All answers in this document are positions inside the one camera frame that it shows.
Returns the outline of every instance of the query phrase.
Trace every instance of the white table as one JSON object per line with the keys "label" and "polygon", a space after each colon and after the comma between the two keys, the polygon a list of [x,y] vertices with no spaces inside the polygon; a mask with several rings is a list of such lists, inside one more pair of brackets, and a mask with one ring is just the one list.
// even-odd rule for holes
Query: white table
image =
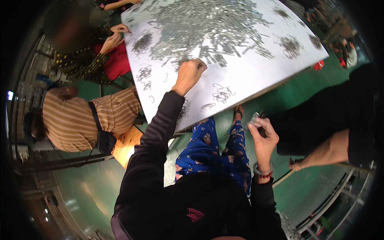
{"label": "white table", "polygon": [[[268,22],[273,22],[269,27],[255,24],[254,28],[264,35],[262,39],[264,47],[270,50],[274,58],[266,59],[252,50],[242,54],[246,47],[238,47],[237,50],[241,53],[241,58],[236,55],[225,55],[226,67],[221,67],[219,64],[208,65],[208,70],[203,73],[200,81],[185,96],[186,103],[175,132],[245,100],[255,98],[329,56],[323,47],[315,48],[308,37],[308,35],[314,34],[307,26],[300,24],[302,21],[281,2],[277,0],[252,1],[257,3],[256,10],[263,13],[263,18]],[[155,116],[163,95],[175,84],[177,73],[174,66],[170,64],[172,60],[162,66],[166,59],[164,61],[152,60],[149,56],[150,50],[137,56],[132,51],[132,46],[143,36],[143,31],[153,33],[151,46],[159,41],[162,27],[155,28],[157,27],[156,24],[148,22],[153,21],[151,19],[152,14],[160,11],[159,6],[174,2],[175,0],[168,0],[167,2],[159,0],[152,4],[152,0],[144,0],[142,4],[134,5],[121,14],[122,22],[132,30],[131,34],[125,34],[125,43],[137,93],[148,123]],[[288,13],[289,18],[277,15],[273,11],[276,7]],[[288,58],[284,49],[279,45],[279,37],[287,35],[296,37],[303,47],[300,50],[300,55],[293,59]],[[205,40],[203,45],[210,45],[209,40]],[[191,55],[197,58],[199,51],[200,49],[196,48],[191,52]],[[151,76],[140,80],[140,71],[149,68],[151,69]],[[221,91],[226,91],[229,94],[225,101],[215,98],[215,94],[220,95]]]}

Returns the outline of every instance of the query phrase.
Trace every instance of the white paper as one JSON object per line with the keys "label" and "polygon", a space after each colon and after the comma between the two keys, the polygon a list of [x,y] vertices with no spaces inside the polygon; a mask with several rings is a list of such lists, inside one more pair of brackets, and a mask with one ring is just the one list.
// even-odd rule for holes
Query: white paper
{"label": "white paper", "polygon": [[[227,67],[222,68],[218,64],[208,65],[208,69],[203,73],[199,82],[185,96],[186,99],[190,101],[189,105],[185,105],[185,116],[187,117],[181,118],[181,120],[178,121],[175,132],[224,111],[249,96],[258,93],[329,56],[324,48],[318,50],[312,45],[308,38],[308,34],[314,34],[307,26],[299,24],[301,20],[288,7],[279,1],[253,1],[257,3],[256,10],[263,14],[263,18],[274,23],[269,27],[256,24],[255,29],[259,33],[269,36],[263,37],[265,43],[264,47],[270,50],[275,58],[268,60],[254,51],[248,50],[246,54],[241,54],[241,58],[238,56],[225,55],[224,57],[227,61]],[[141,9],[150,5],[151,2],[151,0],[145,1]],[[173,2],[174,0],[168,0],[167,2],[160,2],[159,5],[165,6]],[[284,19],[279,15],[275,15],[273,13],[273,7],[276,5],[284,9],[291,18]],[[153,12],[141,12],[141,10],[132,12],[127,10],[121,14],[122,22],[127,24],[132,30],[132,33],[125,34],[126,49],[137,93],[148,123],[150,123],[155,116],[164,94],[170,91],[177,79],[175,68],[170,64],[173,59],[162,67],[161,65],[164,61],[151,60],[149,51],[139,57],[132,52],[132,45],[134,44],[135,39],[137,39],[144,30],[153,32],[153,42],[151,46],[154,46],[158,42],[161,36],[161,29],[154,28],[157,24],[152,24],[151,26],[147,23],[151,21],[151,15],[158,11],[159,8]],[[130,18],[133,18],[134,20],[127,23],[127,20]],[[287,58],[283,52],[283,48],[276,44],[276,42],[278,42],[278,37],[276,36],[283,37],[287,35],[295,36],[303,45],[304,49],[300,51],[300,56],[296,59]],[[206,40],[204,45],[211,46],[209,40]],[[245,47],[239,47],[237,50],[239,53],[242,53],[244,49]],[[199,48],[196,48],[192,52],[192,56],[197,58],[199,50]],[[137,82],[139,70],[149,65],[152,69],[151,77],[143,79],[142,82]],[[147,83],[148,81],[151,81],[151,89],[144,91],[144,83]],[[229,97],[225,103],[214,100],[212,94],[217,90],[217,87],[213,86],[214,83],[223,87],[229,87],[233,92],[233,95]],[[210,103],[215,104],[211,109],[201,109],[203,105]]]}

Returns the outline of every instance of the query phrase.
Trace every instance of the black strap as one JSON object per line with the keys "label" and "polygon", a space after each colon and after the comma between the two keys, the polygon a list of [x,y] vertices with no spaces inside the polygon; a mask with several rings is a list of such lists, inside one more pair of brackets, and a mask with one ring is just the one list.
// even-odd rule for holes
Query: black strap
{"label": "black strap", "polygon": [[96,111],[96,107],[95,107],[95,105],[93,104],[93,102],[88,102],[88,105],[89,105],[89,107],[90,107],[91,110],[92,110],[92,115],[93,115],[93,118],[95,119],[97,129],[98,129],[100,132],[102,132],[103,129],[101,128],[100,121],[99,121],[99,117],[97,116],[97,111]]}

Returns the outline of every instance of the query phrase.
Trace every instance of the red beaded bracelet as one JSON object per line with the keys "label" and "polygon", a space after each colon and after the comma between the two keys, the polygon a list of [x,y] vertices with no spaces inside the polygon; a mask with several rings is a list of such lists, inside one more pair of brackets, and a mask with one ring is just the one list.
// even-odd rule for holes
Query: red beaded bracelet
{"label": "red beaded bracelet", "polygon": [[270,172],[268,175],[259,175],[259,178],[268,178],[271,177],[273,172]]}

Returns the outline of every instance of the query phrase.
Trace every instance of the black jacket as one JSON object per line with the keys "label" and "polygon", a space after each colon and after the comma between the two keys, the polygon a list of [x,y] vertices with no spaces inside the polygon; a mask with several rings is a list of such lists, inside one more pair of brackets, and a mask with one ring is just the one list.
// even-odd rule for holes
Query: black jacket
{"label": "black jacket", "polygon": [[286,239],[275,213],[273,179],[252,179],[252,206],[231,177],[190,174],[164,187],[167,144],[183,103],[175,92],[166,93],[135,146],[111,219],[116,239]]}

